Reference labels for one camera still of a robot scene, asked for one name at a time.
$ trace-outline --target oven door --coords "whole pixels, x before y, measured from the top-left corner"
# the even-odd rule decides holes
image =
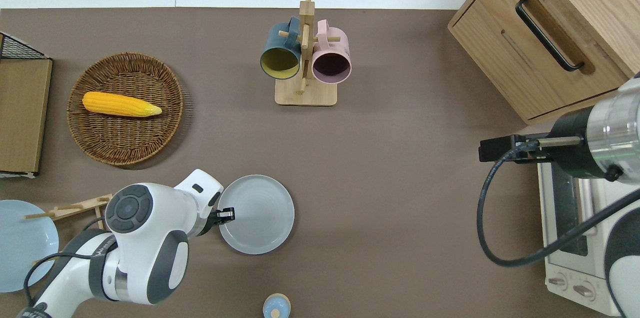
[[[540,163],[539,181],[545,245],[594,215],[590,179],[571,177],[553,162]],[[551,254],[548,262],[603,278],[603,268],[596,266],[596,256],[604,256],[598,228],[594,227],[567,243]]]
[[[588,220],[604,207],[640,188],[605,179],[577,179],[557,163],[538,164],[544,245],[554,242],[569,229]],[[615,222],[640,201],[622,209],[549,257],[550,264],[604,279],[604,252]]]

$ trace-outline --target wooden base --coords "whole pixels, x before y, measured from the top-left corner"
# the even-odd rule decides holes
[[[281,106],[320,106],[330,107],[338,103],[338,85],[326,84],[315,78],[307,79],[304,92],[302,87],[302,72],[300,69],[295,77],[286,80],[276,80],[275,101]]]

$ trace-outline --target plate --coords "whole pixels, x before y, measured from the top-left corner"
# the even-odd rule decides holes
[[[235,209],[235,220],[221,225],[220,233],[243,254],[265,254],[278,248],[293,228],[291,195],[272,177],[252,174],[236,179],[222,192],[217,206]]]
[[[24,219],[44,213],[30,202],[0,201],[0,293],[19,291],[32,263],[58,252],[58,230],[49,217]],[[29,286],[47,274],[53,260],[42,263],[31,275]]]

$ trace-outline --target oven knob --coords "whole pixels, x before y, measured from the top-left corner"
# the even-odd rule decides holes
[[[567,279],[564,274],[558,273],[555,277],[549,278],[546,280],[549,284],[553,284],[554,286],[558,286],[558,288],[563,291],[567,290]]]
[[[573,290],[585,297],[588,301],[593,301],[596,299],[596,293],[594,286],[588,281],[583,281],[580,285],[574,285]]]

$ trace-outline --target gray plate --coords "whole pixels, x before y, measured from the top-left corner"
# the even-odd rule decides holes
[[[295,210],[287,189],[272,177],[236,179],[222,192],[218,209],[235,208],[235,220],[220,226],[224,240],[243,254],[265,254],[289,236]]]

